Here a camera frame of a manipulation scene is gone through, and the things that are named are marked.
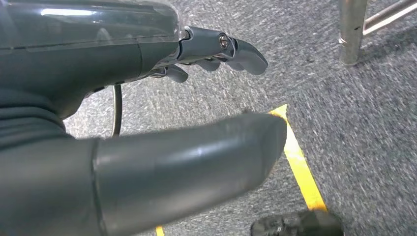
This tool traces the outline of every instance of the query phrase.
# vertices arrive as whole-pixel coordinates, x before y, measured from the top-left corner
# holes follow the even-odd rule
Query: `transparent plastic cover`
[[[0,1],[0,49],[178,42],[182,31],[164,0]]]

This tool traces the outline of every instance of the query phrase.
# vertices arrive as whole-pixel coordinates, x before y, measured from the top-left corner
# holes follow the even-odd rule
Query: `robotic hand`
[[[250,114],[158,133],[76,140],[62,120],[106,86],[184,82],[176,64],[259,75],[252,45],[182,27],[141,0],[0,2],[0,235],[129,236],[259,186],[286,123]]]

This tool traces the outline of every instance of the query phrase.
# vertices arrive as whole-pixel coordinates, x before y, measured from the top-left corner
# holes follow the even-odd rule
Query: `silver metal part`
[[[400,0],[385,8],[365,21],[363,36],[380,30],[381,28],[401,19],[417,9],[417,0]]]
[[[165,77],[167,75],[167,67],[162,67],[162,68],[158,68],[152,71],[152,73],[149,75],[150,77],[153,78],[162,78]]]
[[[187,39],[190,39],[190,32],[188,32],[187,30],[184,30],[184,31],[182,31],[181,32],[181,37],[182,37],[182,40],[187,40]]]
[[[220,40],[220,45],[222,48],[227,48],[227,46],[229,45],[229,39],[227,38],[227,36],[222,35],[219,37]]]
[[[345,65],[354,65],[359,59],[360,43],[383,27],[401,19],[417,9],[417,0],[400,0],[365,20],[367,0],[339,0],[340,60]]]
[[[340,0],[340,60],[345,65],[357,63],[362,41],[367,0]]]

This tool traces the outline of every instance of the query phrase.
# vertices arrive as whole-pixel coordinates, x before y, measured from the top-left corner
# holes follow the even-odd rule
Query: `metal screw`
[[[220,40],[220,46],[222,48],[227,48],[227,46],[229,45],[229,39],[227,38],[227,36],[222,35],[219,37]]]
[[[187,30],[181,31],[181,38],[183,40],[190,39],[190,32],[188,32]]]

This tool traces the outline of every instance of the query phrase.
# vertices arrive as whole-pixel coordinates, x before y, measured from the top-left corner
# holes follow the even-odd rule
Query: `black shoe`
[[[340,219],[322,210],[267,216],[250,231],[251,236],[343,236]]]

